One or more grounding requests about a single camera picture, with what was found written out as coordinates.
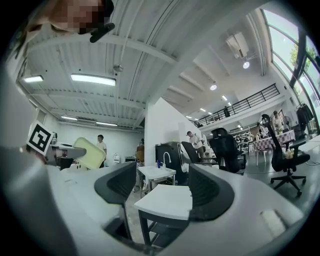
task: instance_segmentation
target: ceiling duct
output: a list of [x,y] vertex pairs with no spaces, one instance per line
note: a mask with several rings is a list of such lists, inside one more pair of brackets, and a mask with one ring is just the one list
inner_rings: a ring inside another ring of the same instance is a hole
[[230,47],[236,59],[247,57],[249,48],[244,35],[241,32],[231,35],[226,40],[226,43]]

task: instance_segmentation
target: concrete floor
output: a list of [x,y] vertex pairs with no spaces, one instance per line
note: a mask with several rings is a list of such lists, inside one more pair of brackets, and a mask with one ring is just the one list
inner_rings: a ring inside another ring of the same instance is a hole
[[[308,164],[313,164],[312,161],[320,162],[320,146],[309,150],[307,153],[310,155]],[[271,159],[271,151],[266,153],[266,162],[264,155],[260,154],[257,166],[255,153],[250,153],[249,156],[247,156],[247,166],[244,170],[246,173],[244,175],[260,180],[271,187],[275,187],[279,181],[276,180],[273,184],[270,184],[271,178],[285,176],[286,173],[283,171],[275,172],[271,166]],[[308,214],[320,195],[320,165],[310,166],[306,163],[301,164],[297,167],[297,171],[293,175],[306,176],[306,183],[304,185],[302,185],[302,179],[296,181],[302,191],[300,197],[297,197],[297,190],[290,183],[282,185],[276,191],[300,208],[305,214]],[[140,193],[132,192],[125,205],[132,239],[136,243],[144,244],[138,210],[133,207],[134,203],[139,199]]]

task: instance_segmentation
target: balcony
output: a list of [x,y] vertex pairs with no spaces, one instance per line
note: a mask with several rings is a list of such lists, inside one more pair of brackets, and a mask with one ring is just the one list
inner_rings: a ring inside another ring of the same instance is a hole
[[[257,105],[263,104],[266,101],[278,96],[280,92],[278,91],[276,84],[272,84],[269,87],[229,106],[228,112],[230,114],[230,117],[237,115],[241,112],[247,111]],[[221,109],[213,114],[207,115],[206,117],[203,117],[199,119],[198,121],[194,122],[194,125],[198,128],[211,125],[215,122],[221,121],[225,118],[227,118],[226,113],[224,109]]]

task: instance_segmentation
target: white ceiling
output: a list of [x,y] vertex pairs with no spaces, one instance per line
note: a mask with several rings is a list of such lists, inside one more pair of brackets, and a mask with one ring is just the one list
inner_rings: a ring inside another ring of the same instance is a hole
[[[24,76],[41,75],[44,81],[21,80],[21,84],[58,118],[85,117],[136,128],[144,118],[146,103],[158,96],[183,114],[196,111],[202,104],[212,106],[213,111],[220,108],[221,93],[236,100],[233,85],[223,85],[225,80],[260,72],[257,58],[244,71],[242,61],[234,58],[225,40],[241,31],[250,49],[248,55],[253,55],[255,41],[245,14],[265,0],[233,0],[227,4],[221,0],[145,0],[129,32],[121,73],[113,66],[120,64],[125,36],[140,1],[113,2],[111,21],[115,29],[97,43],[89,42],[90,35],[58,35],[49,26],[43,26],[29,43]],[[214,31],[214,25],[217,32],[210,34],[207,46],[196,47],[194,41],[205,40],[204,35]],[[196,52],[196,58],[178,73],[177,80],[174,73],[186,65],[183,59],[191,52]],[[116,86],[75,82],[70,78],[72,73],[115,78]],[[213,80],[218,84],[214,93],[209,90]]]

